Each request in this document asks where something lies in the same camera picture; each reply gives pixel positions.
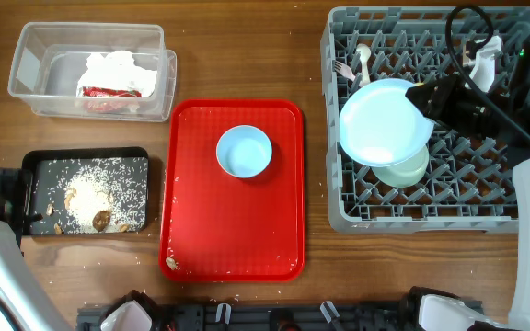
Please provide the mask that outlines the light blue plate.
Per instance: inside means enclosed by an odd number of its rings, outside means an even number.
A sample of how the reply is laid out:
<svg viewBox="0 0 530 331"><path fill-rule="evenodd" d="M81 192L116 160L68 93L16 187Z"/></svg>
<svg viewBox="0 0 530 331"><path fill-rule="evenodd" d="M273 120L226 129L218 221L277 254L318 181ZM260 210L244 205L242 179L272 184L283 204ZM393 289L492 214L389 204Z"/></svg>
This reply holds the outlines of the light blue plate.
<svg viewBox="0 0 530 331"><path fill-rule="evenodd" d="M340 145L347 156L364 166L394 166L426 145L434 122L407 99L414 86L404 79L380 79L347 100L339 116Z"/></svg>

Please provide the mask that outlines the light green bowl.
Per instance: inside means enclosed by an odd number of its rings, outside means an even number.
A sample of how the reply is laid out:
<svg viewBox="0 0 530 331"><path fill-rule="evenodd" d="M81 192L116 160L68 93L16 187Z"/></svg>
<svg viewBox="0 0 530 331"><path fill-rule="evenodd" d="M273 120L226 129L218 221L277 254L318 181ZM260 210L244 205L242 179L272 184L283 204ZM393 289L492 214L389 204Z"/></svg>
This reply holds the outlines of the light green bowl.
<svg viewBox="0 0 530 331"><path fill-rule="evenodd" d="M430 155L426 146L422 147L410 159L397 165L386 167L372 167L376 178L393 188L406 188L421 181L428 164Z"/></svg>

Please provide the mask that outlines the white plastic spoon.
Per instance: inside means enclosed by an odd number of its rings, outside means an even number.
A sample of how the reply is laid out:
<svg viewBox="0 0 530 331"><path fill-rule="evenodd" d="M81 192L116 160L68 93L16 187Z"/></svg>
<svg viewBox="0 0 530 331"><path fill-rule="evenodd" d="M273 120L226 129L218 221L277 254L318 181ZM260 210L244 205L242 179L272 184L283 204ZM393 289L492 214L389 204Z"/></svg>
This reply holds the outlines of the white plastic spoon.
<svg viewBox="0 0 530 331"><path fill-rule="evenodd" d="M370 47L364 43L358 44L356 51L360 55L360 60L362 63L362 81L360 83L360 87L363 87L371 82L368 71L368 61L371 58L372 52Z"/></svg>

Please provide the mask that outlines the light blue bowl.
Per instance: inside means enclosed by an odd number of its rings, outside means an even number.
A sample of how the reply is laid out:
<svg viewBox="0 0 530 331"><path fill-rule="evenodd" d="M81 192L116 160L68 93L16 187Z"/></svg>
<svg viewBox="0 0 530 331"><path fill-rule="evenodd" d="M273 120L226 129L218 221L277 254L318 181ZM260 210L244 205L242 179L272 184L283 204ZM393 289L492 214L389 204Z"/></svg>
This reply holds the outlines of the light blue bowl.
<svg viewBox="0 0 530 331"><path fill-rule="evenodd" d="M272 143L261 129L238 125L227 130L215 149L219 166L226 174L251 178L262 173L272 159Z"/></svg>

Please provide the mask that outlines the white napkin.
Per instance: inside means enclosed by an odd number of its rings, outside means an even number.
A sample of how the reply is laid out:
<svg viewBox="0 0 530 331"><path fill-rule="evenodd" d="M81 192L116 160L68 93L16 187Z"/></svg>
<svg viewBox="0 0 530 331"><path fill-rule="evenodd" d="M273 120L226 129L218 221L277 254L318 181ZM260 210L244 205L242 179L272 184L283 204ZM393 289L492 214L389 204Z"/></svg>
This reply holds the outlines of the white napkin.
<svg viewBox="0 0 530 331"><path fill-rule="evenodd" d="M156 86L157 71L134 63L130 51L115 51L107 55L91 53L86 59L86 71L77 81L76 94L84 86L115 90L136 90L141 97L150 97Z"/></svg>

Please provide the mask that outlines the red strawberry snack wrapper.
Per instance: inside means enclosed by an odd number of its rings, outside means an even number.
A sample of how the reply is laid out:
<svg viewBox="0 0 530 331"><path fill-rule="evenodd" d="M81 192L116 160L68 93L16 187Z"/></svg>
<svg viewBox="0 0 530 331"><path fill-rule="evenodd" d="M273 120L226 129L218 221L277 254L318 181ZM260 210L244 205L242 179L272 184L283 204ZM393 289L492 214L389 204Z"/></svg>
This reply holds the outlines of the red strawberry snack wrapper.
<svg viewBox="0 0 530 331"><path fill-rule="evenodd" d="M101 97L101 98L139 98L142 94L136 90L115 90L95 86L84 86L80 91L81 97ZM87 101L85 108L89 112L107 113L120 109L136 111L138 105L136 102L126 101Z"/></svg>

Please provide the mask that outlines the white plastic fork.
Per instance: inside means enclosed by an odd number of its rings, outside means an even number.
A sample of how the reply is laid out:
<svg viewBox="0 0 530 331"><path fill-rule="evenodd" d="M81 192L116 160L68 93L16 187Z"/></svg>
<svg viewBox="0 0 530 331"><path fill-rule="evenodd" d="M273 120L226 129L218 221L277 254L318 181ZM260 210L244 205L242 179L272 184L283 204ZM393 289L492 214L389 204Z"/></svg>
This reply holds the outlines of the white plastic fork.
<svg viewBox="0 0 530 331"><path fill-rule="evenodd" d="M349 65L346 63L342 63L340 61L334 60L332 62L333 70L339 74L340 76L347 78L351 80L352 82L355 81L356 75L352 72L352 69Z"/></svg>

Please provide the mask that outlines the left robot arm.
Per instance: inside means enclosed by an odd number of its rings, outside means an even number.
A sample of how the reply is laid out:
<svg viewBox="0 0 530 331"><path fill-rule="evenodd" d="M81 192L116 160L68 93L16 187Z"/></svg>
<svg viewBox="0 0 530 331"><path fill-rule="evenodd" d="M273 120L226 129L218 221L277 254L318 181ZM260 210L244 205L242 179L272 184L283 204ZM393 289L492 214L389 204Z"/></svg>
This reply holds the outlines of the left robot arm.
<svg viewBox="0 0 530 331"><path fill-rule="evenodd" d="M0 168L0 330L70 330L52 300L26 264L21 239L32 175L21 169Z"/></svg>

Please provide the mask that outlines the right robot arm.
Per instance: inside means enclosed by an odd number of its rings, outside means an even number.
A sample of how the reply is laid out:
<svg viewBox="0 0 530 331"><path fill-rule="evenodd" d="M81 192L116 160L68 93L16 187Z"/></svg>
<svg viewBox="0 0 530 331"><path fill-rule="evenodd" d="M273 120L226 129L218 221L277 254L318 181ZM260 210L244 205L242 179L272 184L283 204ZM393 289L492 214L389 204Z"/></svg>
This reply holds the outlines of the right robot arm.
<svg viewBox="0 0 530 331"><path fill-rule="evenodd" d="M519 216L518 269L506 330L530 330L530 42L519 52L507 97L489 97L466 73L410 88L407 99L428 119L466 136L508 146Z"/></svg>

